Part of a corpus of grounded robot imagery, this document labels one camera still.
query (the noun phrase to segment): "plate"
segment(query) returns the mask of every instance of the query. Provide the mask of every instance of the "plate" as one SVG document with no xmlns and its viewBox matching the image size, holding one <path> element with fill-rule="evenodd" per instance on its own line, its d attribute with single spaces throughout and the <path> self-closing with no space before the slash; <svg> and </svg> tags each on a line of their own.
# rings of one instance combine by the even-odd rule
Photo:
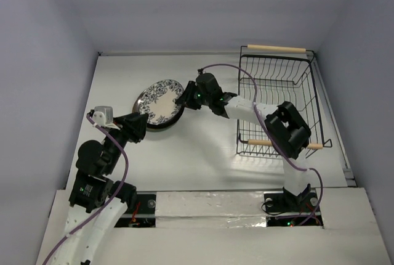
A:
<svg viewBox="0 0 394 265">
<path fill-rule="evenodd" d="M 133 112 L 149 114 L 148 128 L 163 129 L 177 122 L 184 107 L 175 104 L 183 94 L 183 86 L 176 80 L 165 79 L 144 90 L 134 104 Z"/>
</svg>

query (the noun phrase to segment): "screw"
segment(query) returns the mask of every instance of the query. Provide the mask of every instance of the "screw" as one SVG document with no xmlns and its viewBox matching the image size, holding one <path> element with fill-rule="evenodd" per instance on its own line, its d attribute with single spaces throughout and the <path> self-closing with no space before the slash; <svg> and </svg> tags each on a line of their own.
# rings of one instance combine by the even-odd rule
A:
<svg viewBox="0 0 394 265">
<path fill-rule="evenodd" d="M 268 197 L 268 198 L 265 200 L 265 206 L 266 206 L 267 208 L 273 207 L 272 198 L 269 198 L 269 197 Z"/>
<path fill-rule="evenodd" d="M 148 200 L 148 207 L 149 208 L 155 208 L 156 202 L 153 199 Z"/>
<path fill-rule="evenodd" d="M 311 203 L 313 206 L 316 206 L 316 205 L 318 204 L 318 199 L 317 199 L 316 197 L 312 197 L 312 198 L 310 199 L 310 203 Z"/>
</svg>

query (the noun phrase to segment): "white wall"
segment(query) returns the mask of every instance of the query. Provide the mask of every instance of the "white wall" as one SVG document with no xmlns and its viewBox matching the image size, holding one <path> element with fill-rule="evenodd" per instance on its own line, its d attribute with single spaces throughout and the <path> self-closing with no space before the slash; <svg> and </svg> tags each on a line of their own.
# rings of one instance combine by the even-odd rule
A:
<svg viewBox="0 0 394 265">
<path fill-rule="evenodd" d="M 318 53 L 352 170 L 367 190 L 392 261 L 393 46 L 394 0 L 350 0 Z"/>
<path fill-rule="evenodd" d="M 35 264 L 97 53 L 70 0 L 0 0 L 0 263 Z"/>
<path fill-rule="evenodd" d="M 346 0 L 73 0 L 100 51 L 317 49 Z"/>
</svg>

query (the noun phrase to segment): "dish rack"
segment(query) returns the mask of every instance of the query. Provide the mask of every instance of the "dish rack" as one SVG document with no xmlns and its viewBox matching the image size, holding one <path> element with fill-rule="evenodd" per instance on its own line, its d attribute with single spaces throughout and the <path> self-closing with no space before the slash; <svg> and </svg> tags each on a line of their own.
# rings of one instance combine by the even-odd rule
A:
<svg viewBox="0 0 394 265">
<path fill-rule="evenodd" d="M 244 53 L 247 46 L 241 46 L 239 66 L 249 72 L 257 83 L 256 102 L 270 105 L 292 102 L 311 129 L 310 143 L 332 147 L 330 139 L 324 139 L 323 125 L 315 78 L 311 61 L 297 57 L 282 57 Z M 238 95 L 245 99 L 254 96 L 252 80 L 242 72 L 238 73 Z M 251 145 L 249 140 L 268 140 L 261 126 L 247 121 L 237 121 L 237 154 L 253 157 L 277 158 L 278 152 L 269 146 Z M 306 157 L 316 150 L 306 149 Z"/>
</svg>

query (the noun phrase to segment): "white panel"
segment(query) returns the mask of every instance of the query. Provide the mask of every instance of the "white panel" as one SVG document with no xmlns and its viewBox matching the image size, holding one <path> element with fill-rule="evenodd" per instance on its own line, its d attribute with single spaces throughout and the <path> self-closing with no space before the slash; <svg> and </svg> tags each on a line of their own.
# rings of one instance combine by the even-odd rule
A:
<svg viewBox="0 0 394 265">
<path fill-rule="evenodd" d="M 158 192 L 155 216 L 261 216 L 263 202 L 263 192 Z"/>
<path fill-rule="evenodd" d="M 267 226 L 265 216 L 255 217 L 197 217 L 156 219 L 156 228 L 264 228 Z"/>
<path fill-rule="evenodd" d="M 73 0 L 100 51 L 317 49 L 346 0 Z"/>
</svg>

